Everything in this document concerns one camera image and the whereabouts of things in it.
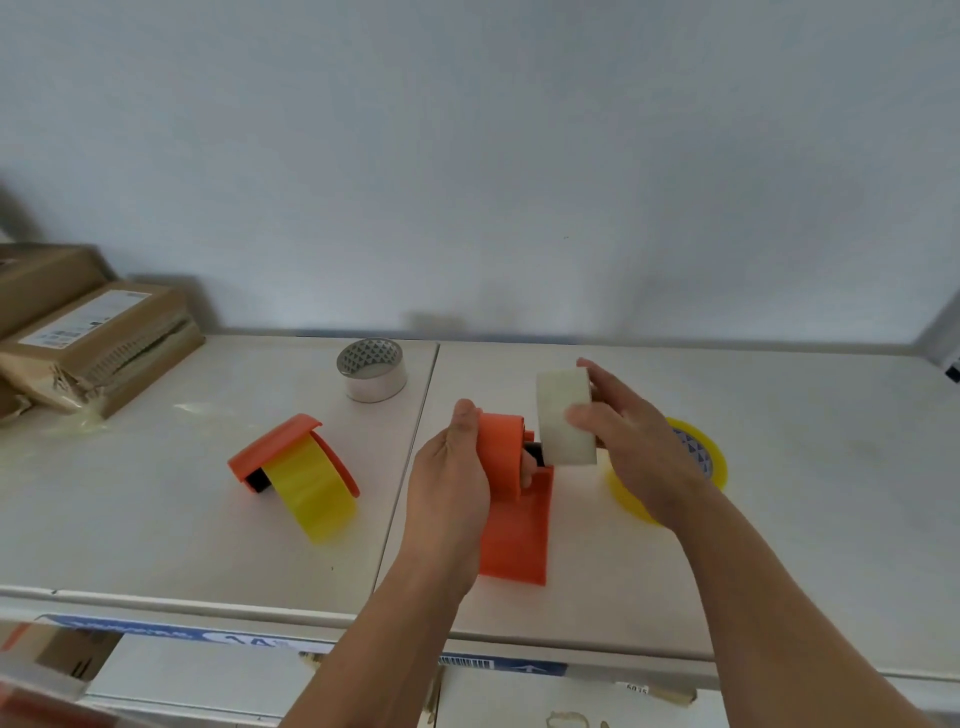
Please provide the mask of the person's right hand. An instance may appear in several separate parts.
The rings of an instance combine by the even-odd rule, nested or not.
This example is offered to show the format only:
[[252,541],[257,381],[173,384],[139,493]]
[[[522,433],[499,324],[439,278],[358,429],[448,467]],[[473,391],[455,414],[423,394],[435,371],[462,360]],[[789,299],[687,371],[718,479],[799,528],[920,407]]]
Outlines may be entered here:
[[577,367],[587,370],[591,404],[609,404],[627,420],[627,449],[607,451],[618,479],[661,526],[681,537],[690,507],[714,486],[657,407],[594,361],[581,357]]

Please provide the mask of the plain cardboard box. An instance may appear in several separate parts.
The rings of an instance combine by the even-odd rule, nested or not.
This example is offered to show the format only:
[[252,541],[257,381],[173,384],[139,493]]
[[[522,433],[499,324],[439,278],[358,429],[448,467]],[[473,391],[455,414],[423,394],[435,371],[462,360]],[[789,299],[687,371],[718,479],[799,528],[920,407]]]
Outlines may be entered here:
[[0,243],[0,340],[108,280],[98,257],[86,247]]

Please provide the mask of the white box under shelf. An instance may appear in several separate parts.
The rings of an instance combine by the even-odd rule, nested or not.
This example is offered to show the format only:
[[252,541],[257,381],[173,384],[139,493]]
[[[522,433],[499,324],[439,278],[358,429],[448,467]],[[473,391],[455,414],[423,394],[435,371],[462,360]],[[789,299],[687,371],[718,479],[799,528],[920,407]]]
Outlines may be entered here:
[[161,724],[273,728],[315,673],[285,648],[125,636],[82,703]]

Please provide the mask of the barcode shelf label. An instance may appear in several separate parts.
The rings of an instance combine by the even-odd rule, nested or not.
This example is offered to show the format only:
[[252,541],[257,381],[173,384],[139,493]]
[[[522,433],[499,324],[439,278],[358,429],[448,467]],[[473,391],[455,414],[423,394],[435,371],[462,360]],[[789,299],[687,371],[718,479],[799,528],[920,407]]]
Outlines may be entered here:
[[565,676],[569,669],[567,663],[558,661],[526,660],[450,652],[442,653],[438,658],[438,663],[443,666],[462,669],[557,677]]

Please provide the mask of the orange dispenser with yellow tape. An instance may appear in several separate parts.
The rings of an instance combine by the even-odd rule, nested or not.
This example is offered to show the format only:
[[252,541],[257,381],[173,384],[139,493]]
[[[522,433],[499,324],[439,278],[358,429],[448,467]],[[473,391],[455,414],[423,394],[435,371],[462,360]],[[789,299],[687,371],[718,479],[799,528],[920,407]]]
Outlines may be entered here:
[[357,512],[361,491],[320,434],[322,423],[296,414],[248,443],[226,465],[256,494],[274,491],[311,543],[336,538]]

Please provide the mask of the person's left forearm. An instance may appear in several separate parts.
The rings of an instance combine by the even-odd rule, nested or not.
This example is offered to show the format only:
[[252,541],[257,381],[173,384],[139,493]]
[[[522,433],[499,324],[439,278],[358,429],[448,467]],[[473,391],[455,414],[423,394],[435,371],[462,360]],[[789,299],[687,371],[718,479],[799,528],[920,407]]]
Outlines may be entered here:
[[417,728],[478,556],[400,555],[279,728]]

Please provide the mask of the person's right forearm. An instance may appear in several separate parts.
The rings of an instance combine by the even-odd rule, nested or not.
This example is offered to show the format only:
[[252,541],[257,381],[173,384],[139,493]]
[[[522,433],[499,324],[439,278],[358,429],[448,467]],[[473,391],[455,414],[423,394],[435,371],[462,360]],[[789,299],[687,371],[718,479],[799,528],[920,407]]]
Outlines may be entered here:
[[856,650],[721,491],[670,487],[656,518],[697,584],[730,728],[936,728]]

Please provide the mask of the white tape roll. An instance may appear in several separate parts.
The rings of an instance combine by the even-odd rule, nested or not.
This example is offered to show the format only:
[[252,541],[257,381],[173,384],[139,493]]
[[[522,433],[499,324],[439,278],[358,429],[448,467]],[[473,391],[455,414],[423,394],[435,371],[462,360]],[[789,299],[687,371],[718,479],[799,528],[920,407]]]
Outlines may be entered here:
[[576,367],[535,376],[536,416],[545,466],[587,467],[597,463],[594,435],[567,419],[567,410],[592,402],[589,373]]

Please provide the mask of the person's left hand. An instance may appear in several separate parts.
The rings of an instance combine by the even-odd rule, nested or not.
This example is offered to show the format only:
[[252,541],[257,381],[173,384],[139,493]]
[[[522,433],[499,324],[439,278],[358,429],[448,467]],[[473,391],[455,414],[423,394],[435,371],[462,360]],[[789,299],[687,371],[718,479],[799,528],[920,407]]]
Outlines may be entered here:
[[477,449],[451,453],[449,425],[414,456],[397,560],[459,604],[478,577],[491,500]]

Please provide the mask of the yellow tape roll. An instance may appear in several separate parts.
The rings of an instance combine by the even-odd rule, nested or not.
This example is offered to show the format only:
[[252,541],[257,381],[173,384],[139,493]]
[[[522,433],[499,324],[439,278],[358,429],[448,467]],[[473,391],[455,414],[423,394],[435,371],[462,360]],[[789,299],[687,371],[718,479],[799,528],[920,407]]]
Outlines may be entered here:
[[[729,469],[721,448],[704,431],[683,419],[667,417],[666,421],[687,453],[697,462],[706,479],[718,490],[723,491],[728,480]],[[624,512],[648,525],[658,527],[661,525],[643,503],[627,490],[612,465],[607,464],[604,468],[602,482],[608,494]]]

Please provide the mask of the brown box under shelf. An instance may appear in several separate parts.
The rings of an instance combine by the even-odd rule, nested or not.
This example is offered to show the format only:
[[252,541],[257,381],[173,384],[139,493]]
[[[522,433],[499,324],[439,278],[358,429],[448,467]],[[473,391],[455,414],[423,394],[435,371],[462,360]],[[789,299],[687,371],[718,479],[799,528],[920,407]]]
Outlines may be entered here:
[[122,639],[116,632],[0,620],[0,654],[83,682],[99,674]]

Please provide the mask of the cardboard box with white label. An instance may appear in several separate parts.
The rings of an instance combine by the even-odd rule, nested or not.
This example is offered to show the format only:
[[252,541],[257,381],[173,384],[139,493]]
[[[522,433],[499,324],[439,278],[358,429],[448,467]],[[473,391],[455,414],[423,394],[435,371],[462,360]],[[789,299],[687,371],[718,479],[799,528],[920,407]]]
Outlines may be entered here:
[[43,406],[109,418],[205,342],[184,292],[114,281],[0,342],[0,375]]

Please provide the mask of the blue shelf label strip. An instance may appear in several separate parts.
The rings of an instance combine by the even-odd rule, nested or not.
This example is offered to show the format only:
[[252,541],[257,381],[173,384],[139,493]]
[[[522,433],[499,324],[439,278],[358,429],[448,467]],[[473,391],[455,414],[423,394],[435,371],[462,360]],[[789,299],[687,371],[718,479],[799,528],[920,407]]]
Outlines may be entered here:
[[75,614],[45,613],[35,622],[42,625],[110,632],[121,635],[176,639],[216,645],[235,645],[253,648],[294,650],[307,654],[329,654],[335,643],[328,640],[299,639],[272,635],[236,632],[167,623],[143,622]]

